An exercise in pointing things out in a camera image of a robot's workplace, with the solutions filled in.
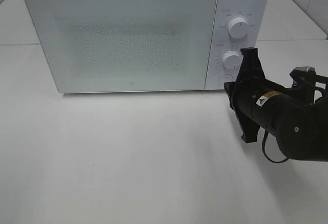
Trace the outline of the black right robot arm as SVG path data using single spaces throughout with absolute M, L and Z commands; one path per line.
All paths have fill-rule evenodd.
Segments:
M 327 161 L 327 77 L 312 67 L 296 67 L 286 88 L 266 79 L 257 48 L 242 48 L 237 79 L 224 83 L 242 140 L 256 142 L 264 129 L 276 138 L 286 160 Z

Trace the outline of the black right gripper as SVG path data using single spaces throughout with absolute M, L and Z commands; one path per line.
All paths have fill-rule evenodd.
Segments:
M 256 142 L 259 128 L 269 130 L 272 122 L 270 99 L 264 95 L 272 90 L 272 84 L 265 79 L 258 49 L 240 49 L 243 56 L 235 82 L 224 84 L 230 107 L 234 110 L 242 130 L 244 142 Z

